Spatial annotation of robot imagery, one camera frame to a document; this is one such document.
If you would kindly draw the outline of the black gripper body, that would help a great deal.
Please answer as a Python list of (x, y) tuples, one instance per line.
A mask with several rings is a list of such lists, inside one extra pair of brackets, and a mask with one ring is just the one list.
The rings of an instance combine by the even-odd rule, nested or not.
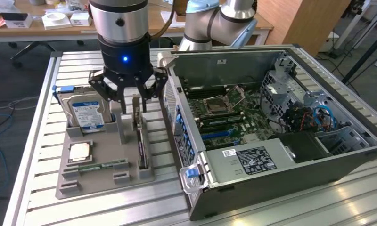
[(119, 87), (141, 87), (153, 74), (149, 51), (151, 36), (133, 42), (111, 42), (99, 35), (104, 76)]

